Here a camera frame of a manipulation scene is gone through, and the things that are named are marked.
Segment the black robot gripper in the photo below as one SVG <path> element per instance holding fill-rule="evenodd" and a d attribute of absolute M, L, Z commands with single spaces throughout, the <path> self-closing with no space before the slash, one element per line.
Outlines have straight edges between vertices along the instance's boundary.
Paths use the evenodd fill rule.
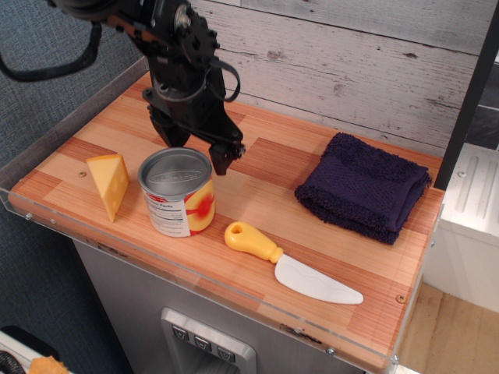
<path fill-rule="evenodd" d="M 245 153 L 242 132 L 225 112 L 225 82 L 221 73 L 209 73 L 187 92 L 175 90 L 151 75 L 143 91 L 150 120 L 168 147 L 182 147 L 191 136 L 211 145 L 209 153 L 217 175 Z"/>

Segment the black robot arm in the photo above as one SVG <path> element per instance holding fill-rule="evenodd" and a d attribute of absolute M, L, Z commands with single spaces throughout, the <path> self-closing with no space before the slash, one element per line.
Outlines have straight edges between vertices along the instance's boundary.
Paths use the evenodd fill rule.
<path fill-rule="evenodd" d="M 214 171 L 225 175 L 245 152 L 243 134 L 225 111 L 223 72 L 237 71 L 215 54 L 217 34 L 188 1 L 53 1 L 69 16 L 128 35 L 146 57 L 151 86 L 143 91 L 150 120 L 170 147 L 191 136 L 210 145 Z"/>

